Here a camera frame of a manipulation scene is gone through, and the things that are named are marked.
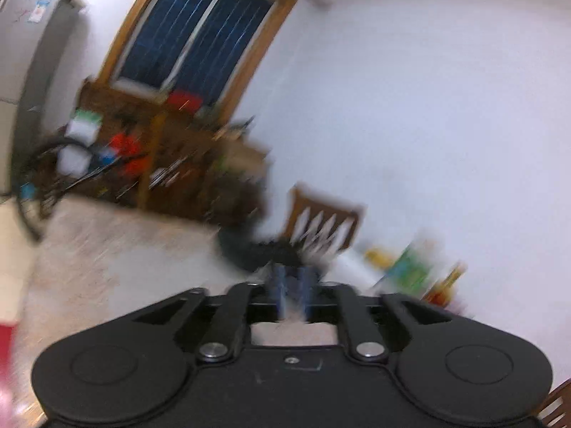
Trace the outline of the cardboard box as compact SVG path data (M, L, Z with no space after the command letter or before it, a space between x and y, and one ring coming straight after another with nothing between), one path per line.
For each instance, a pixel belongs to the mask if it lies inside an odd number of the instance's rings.
M256 142L222 139L219 143L223 168L249 180L261 181L267 177L269 151Z

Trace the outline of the silver refrigerator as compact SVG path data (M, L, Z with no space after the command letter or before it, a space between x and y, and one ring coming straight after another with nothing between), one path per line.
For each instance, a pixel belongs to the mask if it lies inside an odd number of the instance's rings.
M83 4L1 0L1 194L37 146L49 89Z

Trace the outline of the floral lace tablecloth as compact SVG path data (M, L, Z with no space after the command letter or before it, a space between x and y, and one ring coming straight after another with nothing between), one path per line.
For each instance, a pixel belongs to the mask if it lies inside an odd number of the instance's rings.
M42 416L30 376L51 343L185 290L263 281L223 258L214 228L80 197L61 202L37 249L12 351L15 412Z

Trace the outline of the white green box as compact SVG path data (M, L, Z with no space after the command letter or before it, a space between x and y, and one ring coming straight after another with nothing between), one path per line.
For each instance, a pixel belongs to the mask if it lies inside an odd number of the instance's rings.
M101 125L101 114L78 109L67 125L65 137L89 148L96 142ZM57 170L64 176L80 178L87 173L90 161L91 154L88 151L79 145L66 145L58 154Z

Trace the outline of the red box on windowsill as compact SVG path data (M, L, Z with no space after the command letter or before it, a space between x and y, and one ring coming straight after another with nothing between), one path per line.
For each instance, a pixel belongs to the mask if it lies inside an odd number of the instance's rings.
M200 97L200 95L196 95L184 90L174 90L168 95L166 104L172 108L176 108L179 111L193 115L201 109L201 106L203 105L203 99Z

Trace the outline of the red liquor bottle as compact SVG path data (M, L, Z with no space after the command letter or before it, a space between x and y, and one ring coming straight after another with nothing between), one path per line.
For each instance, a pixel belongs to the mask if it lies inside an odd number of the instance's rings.
M436 281L430 290L422 297L429 304L445 308L454 297L456 282L466 272L468 266L462 262L455 264L444 279Z

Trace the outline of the brown wooden chair right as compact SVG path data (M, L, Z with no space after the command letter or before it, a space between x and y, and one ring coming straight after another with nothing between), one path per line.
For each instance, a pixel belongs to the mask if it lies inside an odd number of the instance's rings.
M365 216L363 205L312 191L297 183L289 191L290 211L281 239L303 254L336 255L354 243Z

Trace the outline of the yellow packet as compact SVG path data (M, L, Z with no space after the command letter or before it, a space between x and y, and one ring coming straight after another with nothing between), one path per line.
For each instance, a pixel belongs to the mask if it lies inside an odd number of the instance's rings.
M393 255L382 248L370 248L365 252L365 259L375 268L386 271L396 262Z

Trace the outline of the brown wooden chair near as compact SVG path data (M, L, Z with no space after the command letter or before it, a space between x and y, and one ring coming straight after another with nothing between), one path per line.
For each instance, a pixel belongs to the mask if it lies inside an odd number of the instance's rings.
M571 380L555 388L537 411L537 417L547 428L571 428Z

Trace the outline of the black bicycle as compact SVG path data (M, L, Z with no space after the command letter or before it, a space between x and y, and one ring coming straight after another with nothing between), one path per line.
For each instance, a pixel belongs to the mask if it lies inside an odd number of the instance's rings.
M32 151L15 184L17 213L30 238L36 243L42 241L56 206L72 194L137 209L136 194L147 157L143 150L147 126L131 116L122 116L115 121L111 133L98 138L89 148L57 135ZM243 140L243 133L243 128L219 129L217 138ZM64 176L57 170L58 154L66 145L79 145L91 154L89 169L80 178ZM207 218L193 221L238 228L251 226L265 212L264 180L249 180L231 173L223 168L221 159L215 167L214 198Z

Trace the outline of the black far sneaker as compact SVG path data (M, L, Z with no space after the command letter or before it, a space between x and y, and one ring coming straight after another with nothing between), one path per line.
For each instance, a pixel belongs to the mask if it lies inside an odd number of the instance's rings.
M314 271L318 279L324 277L324 268L311 261L301 248L289 241L256 241L249 232L234 228L220 229L216 240L223 258L251 274L268 264L280 264L288 268L308 268Z

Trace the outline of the green snack packet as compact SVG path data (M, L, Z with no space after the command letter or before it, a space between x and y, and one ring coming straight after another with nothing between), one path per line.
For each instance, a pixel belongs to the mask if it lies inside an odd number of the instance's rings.
M434 264L435 242L416 239L389 269L388 277L401 292L418 297L426 290Z

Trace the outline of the red wooden chair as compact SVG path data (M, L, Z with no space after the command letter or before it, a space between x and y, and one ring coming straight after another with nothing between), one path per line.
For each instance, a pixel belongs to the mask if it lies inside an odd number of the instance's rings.
M0 390L1 423L12 414L12 340L15 327L2 323L0 326Z

